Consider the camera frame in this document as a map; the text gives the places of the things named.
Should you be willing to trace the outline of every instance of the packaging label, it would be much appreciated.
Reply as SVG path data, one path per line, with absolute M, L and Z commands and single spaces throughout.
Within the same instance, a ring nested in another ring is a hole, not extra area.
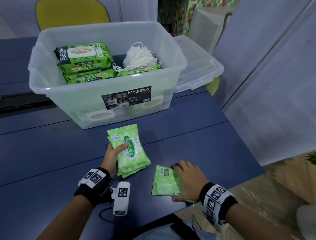
M 151 86 L 102 95 L 102 99 L 108 110 L 149 102 Z

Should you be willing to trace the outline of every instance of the blue table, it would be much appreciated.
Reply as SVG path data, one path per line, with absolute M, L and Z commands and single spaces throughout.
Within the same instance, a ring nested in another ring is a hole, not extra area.
M 0 41 L 5 49 L 28 59 L 36 38 Z M 22 80 L 27 79 L 23 72 Z M 11 85 L 9 92 L 23 90 Z M 108 143 L 107 130 L 136 123 L 140 140 L 152 164 L 126 178 L 131 183 L 129 213 L 114 217 L 113 225 L 99 219 L 107 204 L 93 211 L 82 239 L 109 239 L 175 212 L 185 203 L 170 197 L 151 196 L 157 164 L 170 166 L 179 160 L 198 165 L 214 183 L 234 187 L 264 173 L 249 149 L 204 87 L 174 94 L 170 108 L 129 121 L 82 130 L 58 107 L 0 118 L 0 232 L 2 239 L 34 239 L 72 199 L 78 181 L 100 165 Z

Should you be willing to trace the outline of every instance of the clear plastic storage box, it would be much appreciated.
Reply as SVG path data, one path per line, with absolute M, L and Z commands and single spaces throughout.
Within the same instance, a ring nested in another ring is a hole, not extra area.
M 201 52 L 196 52 L 196 44 L 192 40 L 185 36 L 180 37 L 183 39 L 172 38 L 157 22 L 100 23 L 46 29 L 39 34 L 32 50 L 28 66 L 29 85 L 35 93 L 49 97 L 83 129 L 165 110 L 170 106 L 174 91 L 198 87 L 197 78 L 202 79 L 205 84 L 216 77 L 212 72 L 217 61 L 212 62 L 211 55 L 202 49 L 208 54 L 204 56 L 208 62 L 203 64 L 205 71 L 202 73 L 207 78 L 206 81 L 199 71 L 200 59 L 195 59 L 201 57 Z M 67 85 L 62 70 L 57 68 L 58 60 L 53 51 L 56 47 L 94 42 L 107 45 L 112 56 L 124 55 L 133 43 L 142 42 L 155 53 L 158 61 L 162 61 L 163 69 Z M 188 49 L 189 45 L 194 46 L 193 51 L 197 54 L 193 58 L 190 57 L 194 54 Z M 185 69 L 185 55 L 193 63 L 189 65 L 189 70 Z

